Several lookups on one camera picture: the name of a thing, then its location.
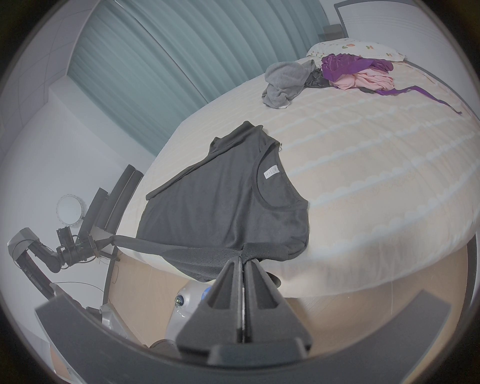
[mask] bedsheet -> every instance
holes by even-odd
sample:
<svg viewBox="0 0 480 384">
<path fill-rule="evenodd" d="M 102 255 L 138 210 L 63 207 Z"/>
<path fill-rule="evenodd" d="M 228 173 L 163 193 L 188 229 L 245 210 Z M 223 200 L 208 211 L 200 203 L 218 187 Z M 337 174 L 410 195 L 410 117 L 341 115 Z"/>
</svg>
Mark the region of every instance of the bedsheet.
<svg viewBox="0 0 480 384">
<path fill-rule="evenodd" d="M 215 136 L 249 120 L 282 143 L 283 167 L 309 201 L 307 249 L 286 262 L 262 261 L 281 280 L 285 297 L 374 287 L 451 254 L 478 228 L 479 122 L 421 70 L 399 62 L 390 73 L 397 89 L 418 85 L 463 114 L 414 91 L 381 96 L 335 88 L 307 88 L 288 108 L 272 109 L 260 97 L 266 87 L 261 75 L 176 129 L 140 182 L 117 233 L 134 237 L 145 195 L 204 158 Z M 185 276 L 160 256 L 121 250 Z"/>
</svg>

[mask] white headboard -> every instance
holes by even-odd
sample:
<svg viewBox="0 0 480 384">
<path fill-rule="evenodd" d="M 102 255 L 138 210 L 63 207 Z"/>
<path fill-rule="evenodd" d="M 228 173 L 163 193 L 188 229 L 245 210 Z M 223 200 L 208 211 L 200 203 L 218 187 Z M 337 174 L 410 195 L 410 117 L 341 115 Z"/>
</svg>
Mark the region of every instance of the white headboard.
<svg viewBox="0 0 480 384">
<path fill-rule="evenodd" d="M 480 116 L 480 97 L 459 55 L 411 0 L 347 0 L 335 4 L 345 36 L 396 49 L 461 96 Z"/>
</svg>

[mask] dark gray shirt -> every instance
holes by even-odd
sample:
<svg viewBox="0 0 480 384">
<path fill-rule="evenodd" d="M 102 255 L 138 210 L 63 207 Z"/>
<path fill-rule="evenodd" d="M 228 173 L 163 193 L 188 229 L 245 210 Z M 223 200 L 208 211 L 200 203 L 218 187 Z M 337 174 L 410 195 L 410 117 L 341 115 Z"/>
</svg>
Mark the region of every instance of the dark gray shirt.
<svg viewBox="0 0 480 384">
<path fill-rule="evenodd" d="M 162 256 L 200 281 L 216 278 L 231 257 L 211 249 L 249 244 L 264 250 L 258 257 L 249 252 L 244 261 L 298 256 L 308 242 L 308 202 L 286 176 L 278 148 L 261 125 L 248 121 L 216 137 L 204 160 L 147 195 L 137 238 L 195 249 Z"/>
</svg>

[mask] curtain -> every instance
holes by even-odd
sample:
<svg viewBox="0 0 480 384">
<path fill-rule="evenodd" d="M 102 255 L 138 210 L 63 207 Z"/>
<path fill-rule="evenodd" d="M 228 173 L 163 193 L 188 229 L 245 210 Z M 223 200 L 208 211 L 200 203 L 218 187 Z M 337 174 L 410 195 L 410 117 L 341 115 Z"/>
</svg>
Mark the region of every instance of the curtain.
<svg viewBox="0 0 480 384">
<path fill-rule="evenodd" d="M 68 75 L 157 154 L 208 102 L 305 56 L 325 25 L 319 0 L 102 0 Z"/>
</svg>

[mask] wooden floor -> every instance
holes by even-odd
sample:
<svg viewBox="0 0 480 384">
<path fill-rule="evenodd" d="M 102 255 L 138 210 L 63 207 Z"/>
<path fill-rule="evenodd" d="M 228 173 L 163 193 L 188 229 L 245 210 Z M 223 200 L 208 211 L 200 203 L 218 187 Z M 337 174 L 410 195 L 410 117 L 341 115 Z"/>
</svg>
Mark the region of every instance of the wooden floor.
<svg viewBox="0 0 480 384">
<path fill-rule="evenodd" d="M 114 267 L 109 300 L 145 345 L 164 338 L 177 292 L 187 279 L 159 271 L 126 255 Z M 345 348 L 377 330 L 422 289 L 452 305 L 449 318 L 429 353 L 407 379 L 411 381 L 448 341 L 460 317 L 467 283 L 467 248 L 405 278 L 359 292 L 287 299 L 310 331 L 310 355 Z"/>
</svg>

